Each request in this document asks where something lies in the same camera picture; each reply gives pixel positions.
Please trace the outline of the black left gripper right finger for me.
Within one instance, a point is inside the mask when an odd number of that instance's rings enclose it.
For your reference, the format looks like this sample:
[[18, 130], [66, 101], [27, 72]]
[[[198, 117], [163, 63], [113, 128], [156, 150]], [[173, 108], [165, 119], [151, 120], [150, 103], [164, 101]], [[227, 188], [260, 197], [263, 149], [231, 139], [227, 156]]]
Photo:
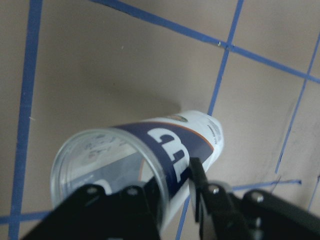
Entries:
[[262, 189], [237, 197], [209, 181], [199, 158], [189, 161], [189, 191], [202, 240], [318, 240], [320, 219]]

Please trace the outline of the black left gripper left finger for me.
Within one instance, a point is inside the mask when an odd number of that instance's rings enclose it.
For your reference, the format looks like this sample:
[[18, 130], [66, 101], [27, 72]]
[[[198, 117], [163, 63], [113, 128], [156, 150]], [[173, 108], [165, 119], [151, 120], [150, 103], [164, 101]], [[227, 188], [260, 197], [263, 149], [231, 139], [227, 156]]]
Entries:
[[74, 191], [25, 240], [159, 240], [160, 189], [152, 177], [106, 194], [97, 184]]

